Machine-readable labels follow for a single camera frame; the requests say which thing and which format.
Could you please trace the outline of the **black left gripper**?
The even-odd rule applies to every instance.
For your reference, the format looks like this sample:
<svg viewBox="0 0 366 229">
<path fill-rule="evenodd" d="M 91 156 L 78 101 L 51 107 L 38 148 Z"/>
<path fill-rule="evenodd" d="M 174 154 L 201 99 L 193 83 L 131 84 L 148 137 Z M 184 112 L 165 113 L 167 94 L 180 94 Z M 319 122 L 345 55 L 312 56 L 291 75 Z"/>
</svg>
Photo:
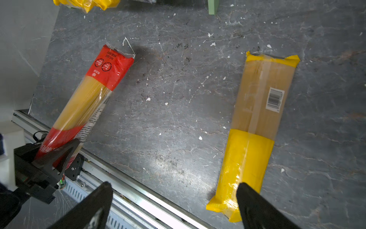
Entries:
<svg viewBox="0 0 366 229">
<path fill-rule="evenodd" d="M 17 191 L 23 192 L 46 204 L 50 204 L 58 189 L 57 183 L 65 174 L 67 165 L 77 147 L 79 139 L 36 158 L 40 143 L 26 144 L 14 151 L 15 181 Z"/>
</svg>

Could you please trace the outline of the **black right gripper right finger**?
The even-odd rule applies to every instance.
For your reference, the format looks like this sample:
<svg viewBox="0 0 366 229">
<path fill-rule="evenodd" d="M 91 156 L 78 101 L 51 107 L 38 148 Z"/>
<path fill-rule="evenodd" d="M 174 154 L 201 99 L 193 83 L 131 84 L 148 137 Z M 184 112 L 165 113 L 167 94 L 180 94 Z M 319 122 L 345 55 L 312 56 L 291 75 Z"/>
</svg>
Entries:
<svg viewBox="0 0 366 229">
<path fill-rule="evenodd" d="M 240 183 L 237 203 L 245 229 L 300 229 L 247 183 Z"/>
</svg>

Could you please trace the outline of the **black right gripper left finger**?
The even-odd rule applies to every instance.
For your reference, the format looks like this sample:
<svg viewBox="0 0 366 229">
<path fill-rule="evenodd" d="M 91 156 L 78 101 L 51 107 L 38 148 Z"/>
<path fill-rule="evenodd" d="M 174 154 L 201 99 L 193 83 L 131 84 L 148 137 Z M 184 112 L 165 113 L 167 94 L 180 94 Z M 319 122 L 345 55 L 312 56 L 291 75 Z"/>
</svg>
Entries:
<svg viewBox="0 0 366 229">
<path fill-rule="evenodd" d="M 112 185 L 104 182 L 49 228 L 105 229 L 112 199 Z"/>
</svg>

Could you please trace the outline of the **red spaghetti package floor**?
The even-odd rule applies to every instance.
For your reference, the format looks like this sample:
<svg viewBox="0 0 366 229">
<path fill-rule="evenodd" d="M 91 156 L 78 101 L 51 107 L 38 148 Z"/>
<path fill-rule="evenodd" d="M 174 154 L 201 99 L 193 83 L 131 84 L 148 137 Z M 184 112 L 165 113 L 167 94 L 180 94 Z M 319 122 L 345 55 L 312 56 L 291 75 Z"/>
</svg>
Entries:
<svg viewBox="0 0 366 229">
<path fill-rule="evenodd" d="M 134 59 L 134 54 L 124 54 L 107 45 L 103 46 L 45 137 L 35 156 L 36 159 L 78 139 L 80 144 L 67 164 L 71 165 L 98 121 L 113 90 L 124 78 Z"/>
</svg>

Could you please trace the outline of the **yellow spaghetti package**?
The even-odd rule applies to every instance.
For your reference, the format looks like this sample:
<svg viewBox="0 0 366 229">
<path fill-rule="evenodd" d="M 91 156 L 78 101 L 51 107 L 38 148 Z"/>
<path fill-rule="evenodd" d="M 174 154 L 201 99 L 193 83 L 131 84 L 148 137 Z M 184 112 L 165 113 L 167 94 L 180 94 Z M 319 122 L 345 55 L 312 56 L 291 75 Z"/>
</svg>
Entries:
<svg viewBox="0 0 366 229">
<path fill-rule="evenodd" d="M 88 13 L 94 7 L 98 7 L 102 10 L 109 8 L 116 8 L 120 3 L 120 0 L 53 0 L 56 6 L 64 5 L 68 8 L 80 9 L 85 13 Z"/>
<path fill-rule="evenodd" d="M 236 198 L 240 183 L 260 192 L 284 105 L 300 63 L 297 55 L 274 58 L 246 54 L 216 194 L 206 209 L 241 221 Z"/>
</svg>

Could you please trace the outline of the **green metal shelf rack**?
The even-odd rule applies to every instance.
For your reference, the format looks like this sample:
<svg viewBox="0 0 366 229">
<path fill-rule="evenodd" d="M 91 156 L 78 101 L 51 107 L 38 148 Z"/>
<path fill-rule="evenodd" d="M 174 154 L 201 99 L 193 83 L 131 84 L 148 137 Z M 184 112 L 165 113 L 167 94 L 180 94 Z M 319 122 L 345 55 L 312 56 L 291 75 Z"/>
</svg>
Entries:
<svg viewBox="0 0 366 229">
<path fill-rule="evenodd" d="M 219 6 L 219 0 L 208 0 L 208 13 L 209 15 L 216 15 L 218 6 Z"/>
</svg>

